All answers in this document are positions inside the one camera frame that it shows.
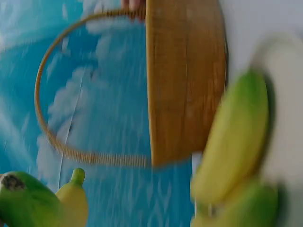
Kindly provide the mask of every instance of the banana bunch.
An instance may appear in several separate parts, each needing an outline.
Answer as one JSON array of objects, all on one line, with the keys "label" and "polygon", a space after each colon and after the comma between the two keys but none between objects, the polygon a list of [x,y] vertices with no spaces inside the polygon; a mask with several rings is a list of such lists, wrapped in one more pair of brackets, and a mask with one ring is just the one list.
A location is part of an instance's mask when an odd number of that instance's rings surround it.
[{"label": "banana bunch", "polygon": [[0,176],[0,220],[9,227],[85,227],[88,205],[78,168],[56,194],[23,172]]},{"label": "banana bunch", "polygon": [[[249,70],[224,94],[210,130],[203,162],[191,181],[199,204],[192,227],[270,227],[277,186],[255,178],[268,128],[264,77]],[[215,217],[205,208],[220,207]]]}]

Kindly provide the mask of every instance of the woven rim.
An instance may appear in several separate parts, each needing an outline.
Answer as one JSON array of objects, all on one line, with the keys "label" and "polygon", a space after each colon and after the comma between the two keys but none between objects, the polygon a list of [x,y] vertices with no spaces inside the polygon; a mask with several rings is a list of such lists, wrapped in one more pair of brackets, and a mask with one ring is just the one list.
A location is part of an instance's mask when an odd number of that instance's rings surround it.
[{"label": "woven rim", "polygon": [[90,15],[75,24],[71,25],[65,31],[63,31],[53,42],[53,44],[46,51],[36,77],[35,84],[35,110],[38,122],[42,131],[48,137],[50,144],[55,148],[55,150],[66,158],[74,159],[75,161],[88,163],[88,164],[100,164],[106,166],[131,166],[131,167],[148,167],[150,166],[150,160],[145,155],[120,155],[120,154],[100,154],[100,153],[89,153],[85,150],[80,150],[73,148],[69,145],[62,143],[57,139],[55,133],[53,133],[47,126],[47,122],[43,118],[42,110],[40,106],[40,82],[43,70],[45,68],[46,62],[49,56],[55,49],[55,47],[61,43],[70,32],[80,27],[81,25],[97,19],[107,18],[107,17],[120,17],[128,16],[130,18],[144,19],[146,15],[146,9],[140,8],[136,11],[130,11],[128,9],[118,9],[113,11],[100,12],[94,15]]}]

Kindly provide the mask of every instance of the sky print backdrop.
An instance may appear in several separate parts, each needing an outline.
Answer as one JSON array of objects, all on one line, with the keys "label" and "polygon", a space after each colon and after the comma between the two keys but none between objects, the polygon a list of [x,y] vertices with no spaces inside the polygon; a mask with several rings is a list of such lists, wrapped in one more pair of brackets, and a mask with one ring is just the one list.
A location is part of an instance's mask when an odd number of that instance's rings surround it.
[{"label": "sky print backdrop", "polygon": [[[86,171],[88,227],[188,227],[191,161],[158,171],[89,166],[62,158],[36,121],[39,63],[70,23],[120,0],[0,2],[0,171],[26,171],[54,192]],[[41,84],[48,125],[68,144],[150,155],[145,28],[126,18],[73,32],[52,54]]]}]

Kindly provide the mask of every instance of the wicker basket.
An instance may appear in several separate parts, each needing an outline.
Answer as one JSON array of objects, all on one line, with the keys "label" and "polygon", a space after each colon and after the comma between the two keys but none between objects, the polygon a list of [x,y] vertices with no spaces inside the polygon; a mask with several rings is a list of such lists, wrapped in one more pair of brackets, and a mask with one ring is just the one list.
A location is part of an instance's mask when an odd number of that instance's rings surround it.
[{"label": "wicker basket", "polygon": [[[144,155],[87,153],[56,138],[40,106],[40,82],[55,46],[77,27],[107,17],[146,17],[151,160]],[[203,150],[225,86],[225,34],[216,0],[148,0],[137,11],[101,12],[73,24],[47,50],[36,86],[37,119],[50,144],[67,158],[108,166],[162,166]]]}]

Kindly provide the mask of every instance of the dark spot on banana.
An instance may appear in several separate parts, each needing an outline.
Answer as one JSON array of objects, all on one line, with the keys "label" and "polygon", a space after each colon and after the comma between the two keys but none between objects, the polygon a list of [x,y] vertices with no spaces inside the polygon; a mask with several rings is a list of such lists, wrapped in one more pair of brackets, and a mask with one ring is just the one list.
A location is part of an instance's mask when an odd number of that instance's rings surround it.
[{"label": "dark spot on banana", "polygon": [[13,174],[8,174],[2,177],[1,185],[11,192],[25,189],[25,184]]}]

